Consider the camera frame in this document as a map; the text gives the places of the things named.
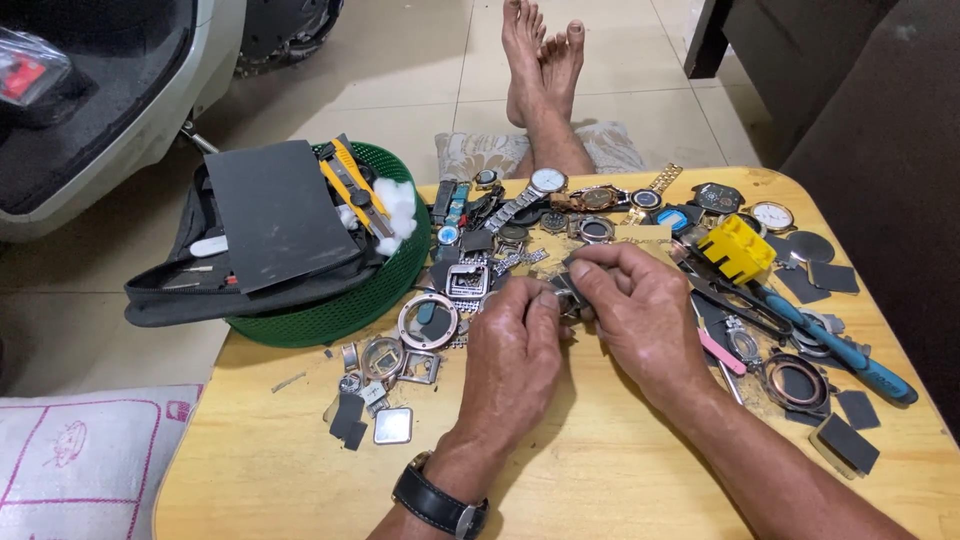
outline yellow table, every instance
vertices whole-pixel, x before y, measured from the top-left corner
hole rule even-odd
[[[612,182],[636,189],[656,175],[581,177],[570,184]],[[831,239],[837,261],[847,262],[813,201],[776,172],[687,170],[665,199],[685,202],[691,187],[710,181],[738,188],[748,204],[787,205],[801,229]],[[506,183],[507,195],[516,196],[524,185]],[[436,187],[420,192],[432,200]],[[560,242],[550,238],[531,245],[558,252]],[[865,479],[842,481],[921,538],[960,538],[960,453],[870,294],[865,289],[857,296],[835,293],[812,306],[843,318],[849,335],[873,345],[873,357],[920,392],[917,403],[898,409],[867,391],[882,427],[862,433],[879,448],[880,458]],[[412,443],[375,446],[369,418],[358,452],[342,450],[327,433],[321,416],[343,373],[340,345],[389,331],[399,308],[331,346],[332,359],[323,346],[271,349],[232,332],[157,499],[156,538],[366,536],[391,507],[390,492],[407,461],[433,448],[453,425],[463,386],[466,352],[447,351],[436,390],[402,383],[391,393],[394,406],[408,402],[414,409]],[[750,537],[703,459],[604,356],[594,335],[581,329],[578,337],[565,351],[569,372],[546,419],[520,445],[490,493],[496,511],[484,537]],[[275,384],[301,371],[306,377],[271,393]],[[829,370],[829,377],[840,389],[864,389],[846,373]],[[757,416],[832,471],[806,440],[811,428],[783,420],[782,409],[751,387],[744,393]]]

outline tool bag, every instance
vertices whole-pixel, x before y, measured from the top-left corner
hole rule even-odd
[[[228,284],[232,274],[229,251],[195,258],[190,245],[197,240],[224,234],[223,223],[206,165],[194,173],[180,218],[177,239],[167,260],[129,280],[124,285],[130,304],[124,315],[134,326],[165,327],[237,315],[274,315],[291,307],[303,308],[363,284],[376,273],[386,258],[375,250],[375,240],[363,227],[349,231],[358,252],[324,268],[256,290],[240,292]],[[212,266],[212,271],[187,272],[189,268]],[[169,287],[171,280],[186,276],[196,286]]]

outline bare foot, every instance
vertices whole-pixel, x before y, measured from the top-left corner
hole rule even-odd
[[[525,128],[523,114],[516,104],[524,78],[539,76],[538,53],[546,25],[537,2],[505,0],[503,3],[503,50],[510,65],[510,88],[507,90],[507,119],[518,128]]]
[[[584,37],[584,23],[574,19],[567,25],[566,33],[548,36],[540,46],[543,84],[550,102],[567,120],[573,115],[573,94],[584,67]]]

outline black leather strap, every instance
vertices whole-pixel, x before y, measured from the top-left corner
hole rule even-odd
[[[431,526],[450,535],[456,534],[457,523],[463,515],[467,505],[450,497],[430,480],[423,477],[417,469],[407,465],[394,487],[394,498],[403,504],[410,512]],[[490,503],[484,499],[477,506],[467,535],[467,540],[476,538],[483,526],[487,523],[487,510]]]

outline scooter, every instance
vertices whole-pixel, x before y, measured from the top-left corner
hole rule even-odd
[[[193,119],[224,96],[233,78],[306,60],[320,50],[343,5],[0,2],[0,27],[49,45],[68,59],[71,76],[57,114],[37,120],[0,108],[0,241],[28,241],[62,226],[160,161],[178,134],[196,142]],[[0,62],[0,98],[44,75],[42,61],[14,58],[22,65]]]

